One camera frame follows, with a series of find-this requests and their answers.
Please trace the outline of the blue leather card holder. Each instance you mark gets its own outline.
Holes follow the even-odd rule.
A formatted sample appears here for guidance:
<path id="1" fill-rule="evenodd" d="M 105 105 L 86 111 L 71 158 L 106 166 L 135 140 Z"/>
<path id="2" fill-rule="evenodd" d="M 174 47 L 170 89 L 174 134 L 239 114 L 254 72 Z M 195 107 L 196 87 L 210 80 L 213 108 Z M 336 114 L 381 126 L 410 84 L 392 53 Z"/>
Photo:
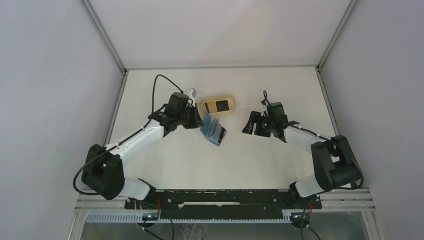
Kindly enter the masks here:
<path id="1" fill-rule="evenodd" d="M 218 147 L 227 133 L 227 130 L 220 124 L 220 119 L 211 117 L 209 113 L 204 115 L 200 131 L 207 141 Z"/>

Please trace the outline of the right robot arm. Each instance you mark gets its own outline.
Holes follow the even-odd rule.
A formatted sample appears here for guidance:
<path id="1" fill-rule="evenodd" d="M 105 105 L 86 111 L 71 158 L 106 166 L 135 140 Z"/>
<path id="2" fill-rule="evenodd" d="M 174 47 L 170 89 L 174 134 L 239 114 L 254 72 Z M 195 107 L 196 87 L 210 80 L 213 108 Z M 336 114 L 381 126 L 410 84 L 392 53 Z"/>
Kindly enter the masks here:
<path id="1" fill-rule="evenodd" d="M 265 103 L 261 112 L 251 111 L 242 133 L 271 137 L 309 153 L 313 174 L 290 185 L 289 203 L 302 208 L 309 196 L 348 189 L 348 185 L 363 184 L 363 173 L 348 139 L 343 135 L 325 137 L 289 120 L 280 102 Z"/>

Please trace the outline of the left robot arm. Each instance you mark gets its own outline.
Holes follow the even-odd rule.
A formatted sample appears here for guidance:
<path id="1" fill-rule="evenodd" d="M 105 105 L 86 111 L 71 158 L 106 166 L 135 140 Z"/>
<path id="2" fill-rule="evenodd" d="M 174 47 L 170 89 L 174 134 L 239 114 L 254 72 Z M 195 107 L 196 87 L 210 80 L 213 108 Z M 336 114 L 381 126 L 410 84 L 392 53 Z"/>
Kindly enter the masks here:
<path id="1" fill-rule="evenodd" d="M 143 208 L 156 203 L 157 196 L 147 182 L 125 176 L 124 167 L 152 143 L 161 140 L 177 127 L 196 129 L 202 126 L 193 88 L 174 92 L 168 103 L 148 116 L 147 122 L 132 133 L 105 146 L 95 144 L 88 150 L 84 166 L 76 176 L 106 200 L 116 197 L 136 199 Z"/>

